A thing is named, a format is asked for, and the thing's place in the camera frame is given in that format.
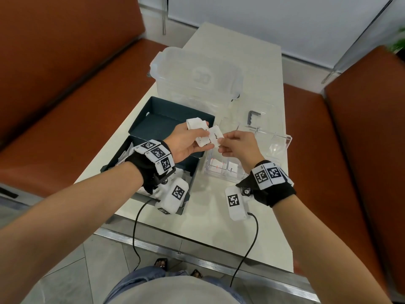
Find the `white table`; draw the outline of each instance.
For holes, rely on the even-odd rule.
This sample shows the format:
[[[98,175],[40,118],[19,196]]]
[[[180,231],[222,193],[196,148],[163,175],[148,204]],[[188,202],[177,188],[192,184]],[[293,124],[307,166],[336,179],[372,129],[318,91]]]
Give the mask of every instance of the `white table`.
[[[275,105],[282,114],[285,133],[283,75],[279,46],[205,23],[191,37],[184,49],[223,58],[240,66],[244,73],[245,97],[260,98]],[[76,182],[98,174],[100,168],[110,161],[128,137],[129,128],[151,96],[158,97],[156,84],[149,89]],[[288,170],[286,158],[281,164],[284,170]],[[190,192],[191,198],[181,216],[165,216],[154,206],[147,205],[139,215],[138,221],[180,237],[244,256],[254,239],[256,223],[254,219],[239,222],[230,219],[224,196],[225,188],[230,185],[233,184],[203,174],[203,163],[200,162]],[[142,205],[143,203],[137,200],[129,199],[116,214],[135,220]],[[258,238],[249,258],[292,272],[292,251],[272,209],[254,201],[249,203],[249,208],[259,221]]]

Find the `forearm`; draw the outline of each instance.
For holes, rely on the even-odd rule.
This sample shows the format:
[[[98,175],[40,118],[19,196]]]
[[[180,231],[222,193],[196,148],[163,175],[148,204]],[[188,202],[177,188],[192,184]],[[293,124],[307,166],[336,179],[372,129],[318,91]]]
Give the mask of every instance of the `forearm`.
[[[391,303],[361,260],[295,195],[273,211],[322,303]]]
[[[143,183],[132,163],[74,184],[35,205],[0,230],[1,288],[20,302],[33,284],[83,243]]]

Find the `wrist tracker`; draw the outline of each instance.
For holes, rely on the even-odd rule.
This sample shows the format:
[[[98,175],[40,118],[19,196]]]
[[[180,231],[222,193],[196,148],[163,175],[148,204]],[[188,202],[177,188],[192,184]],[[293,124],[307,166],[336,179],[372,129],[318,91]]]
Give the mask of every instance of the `wrist tracker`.
[[[249,176],[236,184],[238,188],[250,188],[258,202],[271,208],[280,200],[296,194],[293,185],[281,167],[268,160],[257,163]]]
[[[135,152],[125,161],[134,164],[143,178],[143,187],[149,194],[176,170],[173,156],[164,141],[149,140],[134,147]]]

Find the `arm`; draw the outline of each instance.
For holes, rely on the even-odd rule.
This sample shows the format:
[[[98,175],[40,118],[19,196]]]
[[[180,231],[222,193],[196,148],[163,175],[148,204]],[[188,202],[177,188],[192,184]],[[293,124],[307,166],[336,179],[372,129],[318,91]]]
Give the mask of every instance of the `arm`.
[[[178,125],[165,139],[174,161],[200,148],[196,137],[209,133]],[[19,303],[53,266],[83,243],[143,184],[130,162],[74,184],[44,199],[0,230],[0,290],[2,302]]]
[[[264,160],[251,132],[224,134],[219,152],[240,159],[250,173]],[[273,206],[274,214],[322,303],[391,303],[357,256],[295,195]]]

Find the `black wrist strap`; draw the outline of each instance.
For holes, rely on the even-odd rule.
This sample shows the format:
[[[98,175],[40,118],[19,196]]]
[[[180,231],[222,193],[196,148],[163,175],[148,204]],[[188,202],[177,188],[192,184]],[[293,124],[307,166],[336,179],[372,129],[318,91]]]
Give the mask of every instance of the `black wrist strap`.
[[[170,150],[164,141],[158,140],[158,142]],[[132,155],[126,158],[125,161],[131,162],[139,169],[139,172],[143,178],[143,188],[149,194],[152,194],[153,190],[158,187],[158,184],[162,183],[176,170],[176,168],[173,167],[171,171],[166,172],[163,175],[157,175],[155,163],[151,162],[144,154],[137,152],[134,152]]]
[[[265,163],[271,163],[271,161],[263,160],[257,163],[255,168]],[[282,171],[281,168],[279,167],[277,167],[277,170],[280,172],[280,176],[282,176],[284,179],[283,183],[273,184],[268,188],[261,190],[259,188],[258,181],[256,180],[259,179],[259,176],[256,174],[254,175],[253,172],[251,171],[249,176],[246,177],[244,180],[242,180],[240,183],[238,183],[236,186],[238,188],[250,188],[253,191],[254,198],[258,202],[273,207],[279,201],[296,194],[295,189],[291,185],[291,180],[286,176],[284,171]],[[269,175],[266,174],[266,172],[264,172],[263,175],[264,175],[263,178],[260,178],[261,181],[264,181],[263,179],[266,180],[266,177],[267,180],[269,179]]]

